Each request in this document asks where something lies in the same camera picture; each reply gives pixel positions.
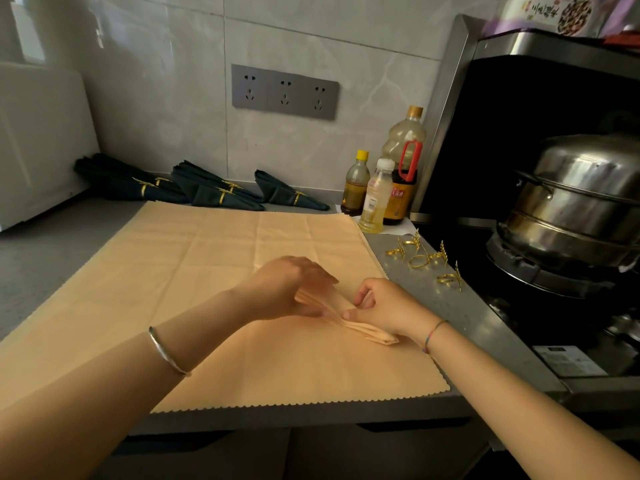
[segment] yellow bottle cap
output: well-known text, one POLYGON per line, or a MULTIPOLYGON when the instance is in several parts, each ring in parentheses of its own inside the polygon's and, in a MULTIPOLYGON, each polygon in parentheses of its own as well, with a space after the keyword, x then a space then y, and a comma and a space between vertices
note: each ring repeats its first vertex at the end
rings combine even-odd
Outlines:
POLYGON ((407 118, 421 118, 422 108, 420 106, 409 106, 409 111, 406 112, 407 118))

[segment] countertop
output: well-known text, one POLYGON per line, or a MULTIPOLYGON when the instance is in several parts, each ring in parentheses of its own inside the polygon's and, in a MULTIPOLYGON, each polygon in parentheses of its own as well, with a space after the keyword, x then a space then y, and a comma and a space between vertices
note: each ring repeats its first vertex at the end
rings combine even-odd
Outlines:
MULTIPOLYGON (((84 265, 142 204, 81 196, 0 233, 0 339, 84 265)), ((300 211, 291 207, 269 208, 300 211)), ((442 265, 411 269, 407 263, 385 254, 397 247, 396 236, 366 237, 389 279, 449 320, 458 331, 536 389, 557 400, 567 395, 562 382, 471 288, 463 283, 463 291, 459 292, 455 287, 436 282, 435 277, 444 273, 442 265)), ((464 278, 464 264, 460 266, 464 278)), ((453 419, 472 414, 471 406, 451 384, 448 392, 414 399, 151 414, 131 434, 453 419)))

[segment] bracelet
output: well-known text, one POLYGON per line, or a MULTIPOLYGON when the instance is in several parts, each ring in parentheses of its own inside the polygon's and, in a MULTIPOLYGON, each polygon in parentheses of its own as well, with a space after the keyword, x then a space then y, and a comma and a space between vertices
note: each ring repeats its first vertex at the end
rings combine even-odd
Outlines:
POLYGON ((433 327, 433 329, 431 329, 431 331, 430 331, 430 332, 429 332, 429 334, 427 335, 427 339, 424 341, 424 348, 422 349, 422 351, 423 351, 425 354, 428 354, 428 353, 429 353, 429 352, 427 351, 427 344, 429 343, 429 339, 430 339, 430 338, 431 338, 431 336, 433 335, 433 332, 435 332, 435 331, 438 329, 438 327, 439 327, 440 325, 442 325, 443 323, 449 323, 449 320, 441 320, 441 321, 439 321, 438 323, 436 323, 436 326, 435 326, 435 327, 433 327))
POLYGON ((158 341, 158 338, 156 336, 156 329, 152 326, 149 327, 149 336, 151 337, 151 340, 153 340, 154 345, 156 346, 156 349, 158 350, 160 355, 162 355, 162 358, 165 359, 165 361, 167 361, 169 365, 171 365, 174 371, 178 372, 181 376, 191 377, 190 372, 183 371, 180 367, 178 367, 178 364, 176 364, 176 362, 171 357, 169 357, 169 354, 167 354, 167 352, 164 350, 164 347, 160 345, 160 342, 158 341))

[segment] red handle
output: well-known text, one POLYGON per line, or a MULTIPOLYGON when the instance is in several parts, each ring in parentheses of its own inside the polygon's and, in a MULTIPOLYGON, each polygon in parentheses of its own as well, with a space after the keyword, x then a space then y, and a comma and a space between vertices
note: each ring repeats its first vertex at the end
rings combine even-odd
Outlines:
POLYGON ((414 139, 413 141, 407 141, 404 144, 404 148, 402 150, 402 156, 400 157, 400 163, 398 164, 398 173, 400 177, 405 182, 411 182, 413 177, 415 177, 416 169, 418 168, 418 160, 420 160, 420 153, 422 153, 422 144, 414 139), (404 156, 406 155, 406 149, 409 148, 410 144, 415 144, 415 150, 413 151, 413 158, 411 159, 411 165, 409 165, 409 173, 402 173, 402 163, 404 162, 404 156))

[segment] white bottle cap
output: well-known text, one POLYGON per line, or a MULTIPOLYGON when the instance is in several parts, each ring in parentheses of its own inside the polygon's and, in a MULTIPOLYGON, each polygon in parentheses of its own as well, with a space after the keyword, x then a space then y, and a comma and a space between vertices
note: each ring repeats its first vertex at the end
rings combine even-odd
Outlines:
POLYGON ((389 158, 380 158, 376 165, 376 168, 382 171, 393 171, 395 167, 396 167, 395 161, 389 158))

